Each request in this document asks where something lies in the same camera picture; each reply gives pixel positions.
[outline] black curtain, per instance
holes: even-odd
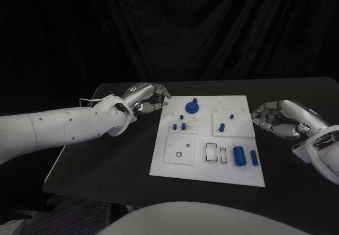
[[[102,82],[339,77],[336,0],[2,0],[0,17],[0,115],[77,106]],[[57,153],[35,154],[0,166],[7,198],[41,186]]]

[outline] blue part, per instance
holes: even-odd
[[[233,153],[235,153],[235,165],[243,166],[246,164],[243,148],[239,146],[233,147]]]
[[[223,129],[224,129],[224,124],[220,123],[220,128],[219,128],[219,131],[223,132]]]
[[[187,113],[194,114],[198,110],[198,104],[196,98],[193,98],[193,101],[185,104],[184,107]]]
[[[258,165],[256,153],[250,150],[252,165]]]

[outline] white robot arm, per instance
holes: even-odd
[[[158,103],[141,102],[154,95]],[[105,132],[119,135],[135,121],[136,112],[161,109],[170,94],[160,84],[136,83],[123,95],[108,95],[96,105],[0,117],[0,164],[37,150],[98,138]]]
[[[252,122],[278,137],[289,140],[298,139],[302,134],[308,137],[292,146],[292,153],[339,185],[339,125],[330,126],[321,116],[292,100],[262,104],[250,117]],[[281,118],[289,118],[298,124],[279,124]]]

